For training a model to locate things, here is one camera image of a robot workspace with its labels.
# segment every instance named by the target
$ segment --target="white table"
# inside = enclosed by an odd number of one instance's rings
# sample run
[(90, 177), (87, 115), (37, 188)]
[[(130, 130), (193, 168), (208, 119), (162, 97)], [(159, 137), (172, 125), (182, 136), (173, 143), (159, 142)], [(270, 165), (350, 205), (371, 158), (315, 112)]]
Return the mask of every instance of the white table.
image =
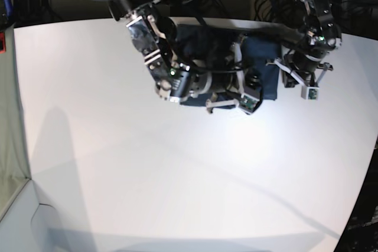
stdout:
[(73, 251), (334, 250), (377, 139), (378, 42), (344, 35), (319, 101), (280, 82), (253, 116), (159, 99), (112, 19), (15, 45), (32, 178)]

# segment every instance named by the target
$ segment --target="navy fabric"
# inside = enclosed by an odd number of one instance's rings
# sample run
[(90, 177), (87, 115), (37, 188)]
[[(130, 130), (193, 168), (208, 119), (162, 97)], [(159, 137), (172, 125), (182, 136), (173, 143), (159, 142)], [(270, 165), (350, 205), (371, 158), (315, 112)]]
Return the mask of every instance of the navy fabric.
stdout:
[[(231, 43), (235, 42), (241, 33), (244, 32), (224, 29), (211, 29), (210, 32), (206, 27), (180, 25), (177, 27), (177, 42), (185, 56), (205, 60), (209, 67), (217, 68), (213, 62), (219, 62), (217, 58), (225, 58)], [(252, 72), (259, 75), (263, 86), (263, 99), (276, 100), (279, 68), (276, 65), (266, 65), (266, 62), (281, 56), (281, 45), (267, 37), (251, 34), (242, 44), (242, 54), (243, 60), (253, 64)], [(202, 94), (181, 104), (205, 106), (206, 100), (210, 97), (211, 94)], [(218, 101), (228, 99), (230, 98), (226, 94), (220, 94)]]

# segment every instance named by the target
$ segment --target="electronic equipment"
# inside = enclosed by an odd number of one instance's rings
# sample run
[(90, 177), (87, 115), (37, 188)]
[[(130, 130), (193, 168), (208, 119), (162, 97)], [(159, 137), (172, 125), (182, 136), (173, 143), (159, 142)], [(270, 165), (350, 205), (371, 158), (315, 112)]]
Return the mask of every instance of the electronic equipment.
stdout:
[[(124, 21), (135, 48), (143, 54), (144, 64), (155, 81), (159, 97), (169, 102), (184, 103), (189, 98), (210, 94), (206, 108), (238, 107), (251, 114), (263, 100), (263, 82), (253, 72), (254, 66), (243, 60), (241, 46), (246, 35), (230, 45), (230, 55), (218, 59), (217, 64), (198, 58), (188, 58), (175, 41), (176, 26), (156, 9), (163, 0), (97, 0), (108, 1), (116, 21)], [(301, 39), (289, 43), (290, 51), (275, 64), (284, 73), (285, 87), (302, 87), (302, 97), (316, 100), (319, 83), (333, 67), (322, 61), (341, 45), (341, 31), (335, 24), (329, 0), (298, 0), (303, 4), (306, 17)], [(190, 0), (174, 3), (185, 9)], [(196, 17), (203, 27), (208, 27)], [(316, 80), (315, 70), (323, 72)]]

